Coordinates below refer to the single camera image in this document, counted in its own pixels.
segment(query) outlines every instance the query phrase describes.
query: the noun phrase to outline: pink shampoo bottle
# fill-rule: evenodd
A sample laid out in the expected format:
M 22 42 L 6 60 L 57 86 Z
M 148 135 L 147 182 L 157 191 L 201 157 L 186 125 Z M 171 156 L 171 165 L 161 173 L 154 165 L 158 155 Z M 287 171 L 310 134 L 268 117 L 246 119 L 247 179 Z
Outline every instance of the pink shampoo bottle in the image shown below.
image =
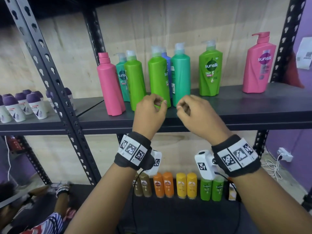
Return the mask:
M 263 93 L 269 81 L 276 45 L 269 43 L 270 32 L 257 34 L 257 44 L 248 49 L 243 92 Z
M 111 64 L 107 52 L 99 53 L 99 63 L 97 71 L 107 114 L 118 116 L 126 110 L 126 107 L 121 93 L 116 66 Z

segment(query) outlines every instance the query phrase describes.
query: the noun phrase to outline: white cable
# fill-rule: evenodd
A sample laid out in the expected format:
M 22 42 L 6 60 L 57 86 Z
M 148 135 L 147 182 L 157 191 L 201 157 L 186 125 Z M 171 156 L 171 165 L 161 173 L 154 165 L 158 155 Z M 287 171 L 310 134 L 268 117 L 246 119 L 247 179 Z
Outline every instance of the white cable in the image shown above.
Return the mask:
M 273 177 L 276 181 L 282 180 L 283 177 L 280 175 L 279 171 L 279 158 L 282 156 L 280 154 L 277 157 L 276 164 L 273 163 L 270 159 L 266 159 L 265 162 L 261 162 L 261 166 L 268 172 L 268 174 Z
M 10 170 L 11 170 L 11 161 L 10 161 L 10 149 L 9 149 L 9 145 L 7 144 L 6 141 L 6 135 L 4 136 L 4 140 L 5 140 L 5 144 L 7 145 L 7 160 L 9 162 L 9 170 L 7 171 L 7 180 L 10 181 Z

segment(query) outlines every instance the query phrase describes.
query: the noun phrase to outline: small green bottle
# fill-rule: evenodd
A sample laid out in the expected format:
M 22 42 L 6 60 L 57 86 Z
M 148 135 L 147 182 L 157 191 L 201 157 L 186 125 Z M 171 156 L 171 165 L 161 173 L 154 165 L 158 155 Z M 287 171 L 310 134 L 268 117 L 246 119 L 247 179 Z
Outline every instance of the small green bottle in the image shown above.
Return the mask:
M 161 57 L 161 47 L 152 46 L 152 58 L 148 62 L 151 93 L 162 96 L 171 107 L 167 61 Z
M 202 178 L 200 180 L 200 198 L 202 200 L 208 201 L 211 197 L 212 180 L 207 180 Z
M 124 64 L 131 109 L 135 111 L 136 105 L 146 95 L 142 63 L 136 59 L 135 51 L 127 50 L 127 62 Z
M 176 43 L 171 58 L 172 100 L 177 106 L 179 100 L 191 94 L 191 59 L 184 52 L 185 43 Z
M 120 52 L 120 53 L 114 54 L 114 56 L 115 55 L 118 55 L 119 57 L 119 63 L 116 65 L 116 69 L 117 69 L 119 84 L 121 87 L 122 97 L 124 99 L 124 102 L 130 102 L 127 77 L 126 77 L 126 72 L 124 70 L 124 64 L 127 62 L 126 54 L 124 52 Z
M 206 51 L 199 56 L 199 94 L 215 96 L 219 93 L 222 70 L 222 52 L 216 50 L 216 41 L 206 43 Z
M 224 179 L 220 175 L 216 176 L 213 180 L 213 188 L 211 198 L 213 201 L 220 201 L 222 199 Z

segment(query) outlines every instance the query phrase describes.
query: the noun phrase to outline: green shampoo bottle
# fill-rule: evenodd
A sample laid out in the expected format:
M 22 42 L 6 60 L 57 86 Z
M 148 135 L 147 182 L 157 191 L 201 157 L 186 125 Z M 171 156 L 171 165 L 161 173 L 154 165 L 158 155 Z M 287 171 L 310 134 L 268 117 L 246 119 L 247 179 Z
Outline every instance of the green shampoo bottle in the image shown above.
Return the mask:
M 179 100 L 191 94 L 191 59 L 184 52 L 185 43 L 176 43 L 171 58 L 172 101 L 177 106 Z
M 161 47 L 152 46 L 152 58 L 148 62 L 151 93 L 162 96 L 171 107 L 167 61 L 161 57 Z
M 116 65 L 116 70 L 118 74 L 122 97 L 124 98 L 124 102 L 130 102 L 128 82 L 127 82 L 126 72 L 124 70 L 124 64 L 127 61 L 127 57 L 124 52 L 116 53 L 114 54 L 114 56 L 115 55 L 118 55 L 119 57 L 119 63 Z
M 142 63 L 137 60 L 135 51 L 127 50 L 127 61 L 124 63 L 131 109 L 135 111 L 136 105 L 146 95 Z
M 206 51 L 199 56 L 199 94 L 215 96 L 219 93 L 222 52 L 216 50 L 215 40 L 205 41 Z

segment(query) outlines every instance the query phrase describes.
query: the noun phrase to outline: plywood backdrop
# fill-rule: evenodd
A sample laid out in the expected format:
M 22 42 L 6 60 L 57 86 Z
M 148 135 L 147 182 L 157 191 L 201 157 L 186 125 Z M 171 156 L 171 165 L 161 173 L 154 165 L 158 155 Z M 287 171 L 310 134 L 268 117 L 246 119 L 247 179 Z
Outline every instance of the plywood backdrop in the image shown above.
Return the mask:
M 131 0 L 97 9 L 99 23 L 111 62 L 117 52 L 135 50 L 142 62 L 149 90 L 147 62 L 151 45 L 167 48 L 185 42 L 191 57 L 192 87 L 198 87 L 198 57 L 205 51 L 202 41 L 216 39 L 223 52 L 221 85 L 242 83 L 247 49 L 255 44 L 253 33 L 270 31 L 270 42 L 278 45 L 289 0 Z M 81 13 L 38 22 L 57 70 L 75 98 L 101 96 L 96 62 Z M 15 26 L 0 29 L 0 94 L 23 89 L 45 91 L 25 43 Z M 253 144 L 255 132 L 241 132 Z M 71 180 L 88 184 L 67 136 L 27 136 L 53 182 Z M 86 136 L 102 174 L 113 161 L 116 135 Z M 153 140 L 163 153 L 163 171 L 196 171 L 194 154 L 210 145 L 191 133 L 159 133 Z

